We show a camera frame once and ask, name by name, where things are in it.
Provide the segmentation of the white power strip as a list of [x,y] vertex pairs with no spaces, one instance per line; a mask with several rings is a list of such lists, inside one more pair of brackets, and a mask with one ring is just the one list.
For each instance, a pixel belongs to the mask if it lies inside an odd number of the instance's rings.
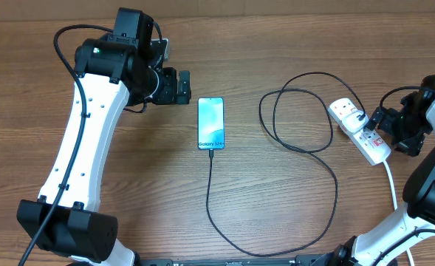
[[[348,98],[336,100],[328,108],[329,114],[335,119],[341,129],[342,119],[356,111],[362,110],[359,110]],[[365,131],[363,128],[355,134],[345,134],[372,166],[384,163],[391,153],[391,149],[386,141],[375,130]]]

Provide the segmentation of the Samsung Galaxy smartphone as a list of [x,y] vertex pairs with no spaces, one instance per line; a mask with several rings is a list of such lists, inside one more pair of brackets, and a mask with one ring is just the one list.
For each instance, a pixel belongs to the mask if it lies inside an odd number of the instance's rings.
[[225,148],[225,112],[224,99],[199,98],[198,108],[198,140],[199,150]]

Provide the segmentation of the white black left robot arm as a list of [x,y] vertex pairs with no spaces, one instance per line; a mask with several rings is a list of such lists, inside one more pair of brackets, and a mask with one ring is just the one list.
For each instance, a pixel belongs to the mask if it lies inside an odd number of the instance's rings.
[[187,105],[190,74],[164,66],[169,41],[140,10],[120,8],[113,28],[86,39],[66,69],[74,96],[52,170],[34,201],[22,200],[17,220],[30,247],[69,257],[76,265],[138,265],[118,239],[116,217],[102,214],[103,169],[123,111]]

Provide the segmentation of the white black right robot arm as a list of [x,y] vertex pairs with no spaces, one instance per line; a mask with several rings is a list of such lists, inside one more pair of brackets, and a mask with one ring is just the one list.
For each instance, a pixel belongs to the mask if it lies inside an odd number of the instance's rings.
[[[328,112],[368,162],[386,164],[392,150],[416,157],[425,136],[435,135],[435,74],[401,99],[401,110],[378,106],[370,117],[348,98]],[[403,189],[403,204],[365,234],[339,245],[317,265],[394,265],[415,244],[435,236],[435,146]]]

